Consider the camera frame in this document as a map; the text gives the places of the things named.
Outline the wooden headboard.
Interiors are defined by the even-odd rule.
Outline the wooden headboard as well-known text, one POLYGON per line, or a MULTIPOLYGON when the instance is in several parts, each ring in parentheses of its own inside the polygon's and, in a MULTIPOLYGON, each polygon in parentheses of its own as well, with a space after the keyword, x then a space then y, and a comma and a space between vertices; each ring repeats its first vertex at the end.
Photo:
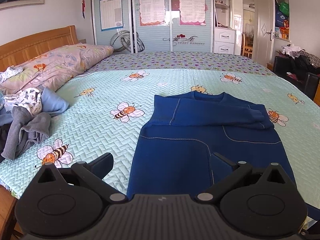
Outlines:
POLYGON ((1 71, 27 62, 53 49, 77 43, 78 38, 74 25, 19 38, 0 46, 1 71))

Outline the wooden dresser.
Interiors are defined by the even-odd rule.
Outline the wooden dresser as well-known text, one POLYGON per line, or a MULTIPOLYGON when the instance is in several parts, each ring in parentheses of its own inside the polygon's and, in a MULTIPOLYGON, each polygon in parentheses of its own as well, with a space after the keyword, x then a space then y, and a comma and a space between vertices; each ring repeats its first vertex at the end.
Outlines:
POLYGON ((315 97, 313 98, 313 101, 315 104, 320 106, 320 83, 318 84, 317 91, 316 91, 315 97))

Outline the wooden chair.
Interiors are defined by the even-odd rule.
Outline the wooden chair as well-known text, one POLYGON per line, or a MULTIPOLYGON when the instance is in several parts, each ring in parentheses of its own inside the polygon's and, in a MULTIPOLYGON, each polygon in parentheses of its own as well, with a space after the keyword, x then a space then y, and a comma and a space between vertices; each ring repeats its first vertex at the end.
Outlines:
POLYGON ((241 56, 252 59, 253 47, 248 45, 245 33, 242 34, 241 56))

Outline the heart pattern bedsheet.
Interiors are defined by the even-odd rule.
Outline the heart pattern bedsheet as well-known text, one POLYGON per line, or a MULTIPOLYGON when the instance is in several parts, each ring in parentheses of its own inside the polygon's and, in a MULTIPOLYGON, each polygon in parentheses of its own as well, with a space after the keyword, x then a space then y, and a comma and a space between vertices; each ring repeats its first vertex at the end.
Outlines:
POLYGON ((240 55, 201 52, 148 52, 113 54, 86 71, 86 74, 108 70, 200 69, 271 76, 266 67, 240 55))

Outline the light blue garment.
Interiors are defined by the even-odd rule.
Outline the light blue garment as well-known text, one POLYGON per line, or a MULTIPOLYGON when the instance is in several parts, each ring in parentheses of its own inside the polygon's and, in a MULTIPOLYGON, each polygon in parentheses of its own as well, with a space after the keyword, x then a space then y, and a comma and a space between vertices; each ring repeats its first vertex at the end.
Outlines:
POLYGON ((69 102, 60 97, 49 88, 45 88, 41 94, 42 111, 51 117, 64 113, 69 108, 69 102))

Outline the clothes pile on stool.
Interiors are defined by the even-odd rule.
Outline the clothes pile on stool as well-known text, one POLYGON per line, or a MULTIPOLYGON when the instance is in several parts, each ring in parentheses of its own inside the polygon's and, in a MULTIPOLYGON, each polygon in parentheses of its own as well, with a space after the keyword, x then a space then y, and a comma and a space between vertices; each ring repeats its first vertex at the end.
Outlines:
POLYGON ((319 57, 298 46, 282 46, 280 52, 289 59, 289 70, 297 80, 304 81, 308 73, 319 76, 319 57))

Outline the blue knit sweater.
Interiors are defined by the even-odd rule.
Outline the blue knit sweater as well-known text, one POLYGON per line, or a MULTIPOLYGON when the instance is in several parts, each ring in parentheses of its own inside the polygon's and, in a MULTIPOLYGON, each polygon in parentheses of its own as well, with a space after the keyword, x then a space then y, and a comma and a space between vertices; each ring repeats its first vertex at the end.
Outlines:
POLYGON ((153 115, 140 130, 127 196, 198 195, 213 185, 214 152, 255 168, 279 163, 294 176, 264 105, 227 93, 157 95, 153 115))

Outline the mint quilted bee bedspread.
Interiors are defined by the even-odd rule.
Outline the mint quilted bee bedspread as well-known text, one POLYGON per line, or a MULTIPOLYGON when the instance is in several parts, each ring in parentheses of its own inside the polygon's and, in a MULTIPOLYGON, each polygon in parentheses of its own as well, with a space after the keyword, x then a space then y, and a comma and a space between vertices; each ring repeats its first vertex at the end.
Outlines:
POLYGON ((105 181, 127 193, 132 160, 143 125, 154 110, 154 97, 179 95, 199 88, 206 95, 227 93, 262 104, 279 115, 272 120, 298 190, 319 207, 319 107, 288 81, 220 70, 147 69, 129 80, 128 70, 95 72, 73 78, 58 95, 69 102, 67 111, 51 119, 49 138, 15 160, 1 162, 1 185, 20 198, 54 143, 68 146, 73 161, 90 162, 109 152, 114 157, 105 181))

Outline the floral pink pillow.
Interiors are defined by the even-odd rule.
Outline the floral pink pillow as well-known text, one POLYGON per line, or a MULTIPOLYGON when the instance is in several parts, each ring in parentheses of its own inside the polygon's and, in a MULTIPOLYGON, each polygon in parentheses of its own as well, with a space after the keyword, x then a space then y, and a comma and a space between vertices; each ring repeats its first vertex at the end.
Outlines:
POLYGON ((84 74, 101 60, 111 56, 113 52, 112 46, 86 43, 53 49, 19 64, 17 67, 22 67, 23 72, 1 83, 1 92, 8 95, 27 88, 43 90, 46 87, 57 91, 67 81, 84 74))

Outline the white patterned garment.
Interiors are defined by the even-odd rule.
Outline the white patterned garment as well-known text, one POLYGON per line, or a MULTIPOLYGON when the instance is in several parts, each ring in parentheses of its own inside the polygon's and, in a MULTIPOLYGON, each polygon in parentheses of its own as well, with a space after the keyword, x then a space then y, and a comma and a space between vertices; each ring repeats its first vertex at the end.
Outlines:
POLYGON ((3 97, 4 108, 10 112, 14 107, 23 107, 35 116, 42 112, 41 95, 42 92, 37 88, 27 88, 16 94, 6 95, 3 97))

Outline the white door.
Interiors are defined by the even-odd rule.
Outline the white door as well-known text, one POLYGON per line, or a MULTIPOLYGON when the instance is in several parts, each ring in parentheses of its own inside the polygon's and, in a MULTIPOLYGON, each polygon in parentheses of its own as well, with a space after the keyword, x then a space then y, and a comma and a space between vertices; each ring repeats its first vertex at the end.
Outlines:
POLYGON ((275 30, 275 0, 255 1, 255 28, 252 59, 267 67, 272 59, 275 30))

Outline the red hanging ornament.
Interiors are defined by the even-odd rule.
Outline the red hanging ornament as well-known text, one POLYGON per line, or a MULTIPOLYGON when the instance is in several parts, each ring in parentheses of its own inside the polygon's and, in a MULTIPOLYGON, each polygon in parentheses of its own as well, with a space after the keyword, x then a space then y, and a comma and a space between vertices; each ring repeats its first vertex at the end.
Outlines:
POLYGON ((83 19, 85 19, 85 7, 86 7, 85 0, 81 0, 81 12, 82 12, 83 19))

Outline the grey garment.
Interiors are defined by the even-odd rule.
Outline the grey garment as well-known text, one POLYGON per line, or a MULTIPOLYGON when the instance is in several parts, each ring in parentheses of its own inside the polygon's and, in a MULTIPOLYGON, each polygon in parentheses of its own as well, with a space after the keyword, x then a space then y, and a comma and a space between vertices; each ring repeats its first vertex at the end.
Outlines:
POLYGON ((48 113, 31 116, 23 107, 14 107, 11 115, 13 121, 1 156, 4 159, 15 160, 31 146, 49 138, 51 116, 48 113))

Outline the sliding door wardrobe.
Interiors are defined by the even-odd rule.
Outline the sliding door wardrobe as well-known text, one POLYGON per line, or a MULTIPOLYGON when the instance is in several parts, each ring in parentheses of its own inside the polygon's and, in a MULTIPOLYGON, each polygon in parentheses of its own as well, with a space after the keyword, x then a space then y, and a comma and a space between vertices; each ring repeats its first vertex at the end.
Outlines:
POLYGON ((214 0, 92 0, 94 41, 118 54, 213 52, 214 0))

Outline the white drawer shelf unit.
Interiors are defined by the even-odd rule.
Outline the white drawer shelf unit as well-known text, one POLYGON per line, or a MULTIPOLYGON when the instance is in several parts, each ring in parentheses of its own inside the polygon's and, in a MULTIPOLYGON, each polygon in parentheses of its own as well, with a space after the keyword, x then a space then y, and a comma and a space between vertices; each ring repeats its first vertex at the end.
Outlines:
POLYGON ((214 0, 214 53, 234 54, 236 31, 230 26, 229 0, 214 0))

